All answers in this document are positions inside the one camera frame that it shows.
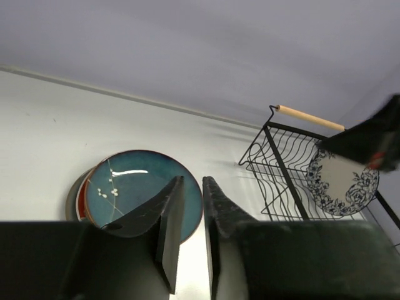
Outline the dark teal blossom plate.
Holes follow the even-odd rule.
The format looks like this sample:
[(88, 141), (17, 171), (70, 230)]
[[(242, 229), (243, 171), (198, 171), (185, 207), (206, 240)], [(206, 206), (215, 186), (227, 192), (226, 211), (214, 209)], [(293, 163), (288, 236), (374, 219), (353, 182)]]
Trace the dark teal blossom plate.
[(93, 211), (101, 228), (153, 198), (174, 177), (184, 177), (184, 217), (181, 242), (198, 228), (203, 197), (198, 182), (175, 159), (147, 150), (123, 151), (103, 159), (93, 168)]

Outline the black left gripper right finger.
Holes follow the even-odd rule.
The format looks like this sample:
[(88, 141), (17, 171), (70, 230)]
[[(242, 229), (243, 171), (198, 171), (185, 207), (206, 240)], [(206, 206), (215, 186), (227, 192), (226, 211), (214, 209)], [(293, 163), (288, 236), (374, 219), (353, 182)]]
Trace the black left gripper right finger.
[(248, 299), (240, 225), (256, 221), (231, 201), (211, 176), (202, 179), (211, 299)]

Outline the red and blue floral plate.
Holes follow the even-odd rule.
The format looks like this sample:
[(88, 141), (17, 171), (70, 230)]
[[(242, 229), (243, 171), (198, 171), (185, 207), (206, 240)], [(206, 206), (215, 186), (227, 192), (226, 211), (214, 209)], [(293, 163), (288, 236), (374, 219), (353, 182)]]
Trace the red and blue floral plate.
[(81, 185), (77, 191), (76, 196), (76, 215), (79, 221), (86, 220), (85, 215), (85, 188), (89, 174), (86, 174), (82, 180)]

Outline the light green flower plate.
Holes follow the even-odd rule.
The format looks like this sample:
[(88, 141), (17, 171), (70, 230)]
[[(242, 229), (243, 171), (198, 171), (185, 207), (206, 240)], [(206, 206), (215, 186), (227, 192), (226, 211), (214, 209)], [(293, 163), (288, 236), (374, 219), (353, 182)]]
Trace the light green flower plate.
[(94, 216), (94, 211), (93, 211), (93, 195), (91, 194), (94, 191), (93, 186), (91, 185), (91, 177), (93, 175), (93, 169), (90, 172), (87, 183), (86, 183), (86, 188), (85, 188), (85, 215), (86, 215), (86, 221), (90, 221), (93, 223), (95, 226), (98, 226), (98, 222), (95, 220)]

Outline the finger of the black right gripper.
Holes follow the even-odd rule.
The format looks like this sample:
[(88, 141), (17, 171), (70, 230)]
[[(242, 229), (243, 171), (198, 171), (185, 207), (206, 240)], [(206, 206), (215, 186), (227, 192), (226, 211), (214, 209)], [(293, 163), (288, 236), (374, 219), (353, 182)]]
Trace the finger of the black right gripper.
[(390, 96), (369, 119), (317, 146), (371, 169), (395, 171), (399, 167), (399, 94)]

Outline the dark brown deer plate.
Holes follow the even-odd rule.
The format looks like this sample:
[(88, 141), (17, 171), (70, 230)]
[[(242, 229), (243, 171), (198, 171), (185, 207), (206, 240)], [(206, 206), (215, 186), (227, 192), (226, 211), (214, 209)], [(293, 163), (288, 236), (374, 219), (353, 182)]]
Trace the dark brown deer plate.
[(88, 178), (92, 169), (88, 169), (86, 172), (81, 174), (75, 182), (72, 184), (65, 202), (65, 216), (67, 221), (77, 221), (81, 222), (85, 220), (85, 217), (81, 217), (78, 211), (78, 198), (81, 192), (85, 180)]

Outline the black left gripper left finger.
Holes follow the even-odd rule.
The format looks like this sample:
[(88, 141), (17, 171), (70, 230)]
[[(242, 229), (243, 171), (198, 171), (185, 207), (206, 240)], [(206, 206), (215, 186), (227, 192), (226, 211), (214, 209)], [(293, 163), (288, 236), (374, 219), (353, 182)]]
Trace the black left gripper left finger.
[(174, 294), (184, 178), (176, 176), (158, 194), (123, 217), (103, 226), (108, 263), (103, 294)]

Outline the white blue floral plate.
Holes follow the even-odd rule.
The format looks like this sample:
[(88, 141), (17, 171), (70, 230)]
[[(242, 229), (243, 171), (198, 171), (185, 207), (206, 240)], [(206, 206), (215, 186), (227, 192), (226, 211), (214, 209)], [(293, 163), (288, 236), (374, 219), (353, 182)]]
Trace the white blue floral plate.
[(306, 169), (306, 182), (316, 206), (334, 216), (363, 210), (375, 196), (379, 172), (318, 149)]

